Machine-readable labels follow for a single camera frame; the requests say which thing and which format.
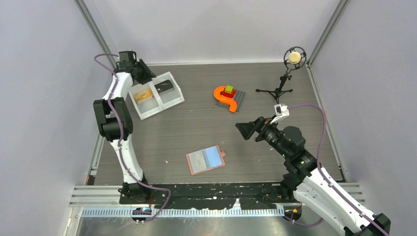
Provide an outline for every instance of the lime green block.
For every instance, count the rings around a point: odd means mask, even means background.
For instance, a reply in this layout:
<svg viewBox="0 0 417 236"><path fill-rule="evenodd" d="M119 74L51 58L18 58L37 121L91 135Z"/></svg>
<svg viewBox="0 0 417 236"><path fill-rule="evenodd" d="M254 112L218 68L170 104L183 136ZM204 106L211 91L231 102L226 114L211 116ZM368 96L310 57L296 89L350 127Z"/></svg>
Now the lime green block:
<svg viewBox="0 0 417 236"><path fill-rule="evenodd" d="M233 91L233 86L227 85L226 89L224 90L226 93L232 93Z"/></svg>

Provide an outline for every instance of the orange toy track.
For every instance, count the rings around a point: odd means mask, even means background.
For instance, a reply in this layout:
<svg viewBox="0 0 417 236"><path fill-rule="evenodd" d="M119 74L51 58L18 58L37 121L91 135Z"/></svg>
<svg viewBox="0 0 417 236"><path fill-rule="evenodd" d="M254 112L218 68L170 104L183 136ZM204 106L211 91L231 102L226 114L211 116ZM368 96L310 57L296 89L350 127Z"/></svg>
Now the orange toy track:
<svg viewBox="0 0 417 236"><path fill-rule="evenodd" d="M228 97L225 97L225 96L223 96L223 95L220 94L225 88L226 88L226 86L219 86L219 87L217 87L214 90L214 97L217 100L219 100L219 102L230 105L229 111L231 111L231 112L234 113L234 112L236 112L236 109L238 108L238 104L232 98L228 98Z"/></svg>

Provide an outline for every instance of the yellow ball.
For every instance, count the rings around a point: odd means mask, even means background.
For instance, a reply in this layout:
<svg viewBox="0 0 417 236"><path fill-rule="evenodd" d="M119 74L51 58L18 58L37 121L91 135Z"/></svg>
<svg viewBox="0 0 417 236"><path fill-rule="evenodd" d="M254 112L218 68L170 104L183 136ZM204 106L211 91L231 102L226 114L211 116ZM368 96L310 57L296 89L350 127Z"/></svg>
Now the yellow ball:
<svg viewBox="0 0 417 236"><path fill-rule="evenodd" d="M301 54L299 52L292 52L288 56L288 60L291 64L298 64L301 61Z"/></svg>

